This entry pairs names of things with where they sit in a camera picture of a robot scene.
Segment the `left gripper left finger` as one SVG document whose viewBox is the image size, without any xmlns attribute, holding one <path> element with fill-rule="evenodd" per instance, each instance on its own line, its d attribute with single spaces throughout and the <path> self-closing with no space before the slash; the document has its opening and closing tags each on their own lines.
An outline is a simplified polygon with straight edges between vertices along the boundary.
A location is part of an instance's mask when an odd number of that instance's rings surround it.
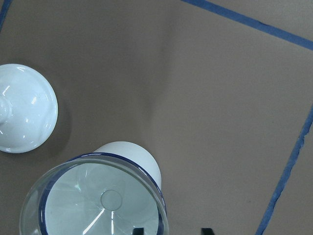
<svg viewBox="0 0 313 235">
<path fill-rule="evenodd" d="M 133 235 L 144 235 L 144 228 L 134 228 Z"/>
</svg>

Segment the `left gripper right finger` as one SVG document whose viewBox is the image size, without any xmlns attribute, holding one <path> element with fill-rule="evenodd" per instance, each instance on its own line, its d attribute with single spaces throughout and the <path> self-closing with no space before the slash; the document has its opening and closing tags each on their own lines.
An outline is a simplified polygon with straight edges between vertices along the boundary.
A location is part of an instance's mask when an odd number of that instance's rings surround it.
<svg viewBox="0 0 313 235">
<path fill-rule="evenodd" d="M 201 228 L 201 235 L 215 235 L 211 228 Z"/>
</svg>

